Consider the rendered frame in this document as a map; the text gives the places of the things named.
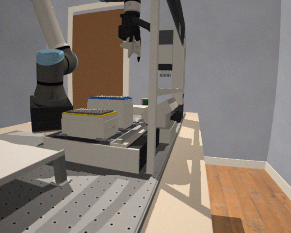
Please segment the grey tip rack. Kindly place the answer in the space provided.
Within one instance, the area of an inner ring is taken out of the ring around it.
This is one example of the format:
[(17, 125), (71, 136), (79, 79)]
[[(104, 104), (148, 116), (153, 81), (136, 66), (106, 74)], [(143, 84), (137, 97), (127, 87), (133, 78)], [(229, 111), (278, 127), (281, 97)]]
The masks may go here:
[(62, 133), (96, 139), (111, 137), (118, 131), (117, 112), (101, 109), (75, 109), (62, 113)]

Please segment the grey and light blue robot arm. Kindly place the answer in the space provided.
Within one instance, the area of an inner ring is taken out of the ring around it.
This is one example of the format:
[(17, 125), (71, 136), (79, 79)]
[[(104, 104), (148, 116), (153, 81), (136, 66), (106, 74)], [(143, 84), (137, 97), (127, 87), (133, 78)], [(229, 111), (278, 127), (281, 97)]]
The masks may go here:
[[(44, 106), (56, 106), (67, 102), (63, 86), (64, 75), (72, 73), (78, 59), (65, 43), (50, 0), (30, 0), (45, 36), (49, 49), (36, 54), (37, 86), (33, 102)], [(99, 0), (100, 2), (124, 2), (126, 11), (141, 13), (141, 0)]]

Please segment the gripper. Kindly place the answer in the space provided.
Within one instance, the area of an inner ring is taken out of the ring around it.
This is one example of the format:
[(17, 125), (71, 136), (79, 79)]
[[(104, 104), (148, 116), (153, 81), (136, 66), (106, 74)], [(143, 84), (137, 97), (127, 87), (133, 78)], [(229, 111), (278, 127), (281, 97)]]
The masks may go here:
[(134, 16), (139, 18), (140, 13), (137, 11), (126, 11), (124, 14), (120, 14), (122, 25), (118, 26), (118, 37), (125, 41), (120, 47), (128, 49), (128, 58), (132, 53), (135, 53), (139, 62), (141, 58), (140, 27), (132, 22)]

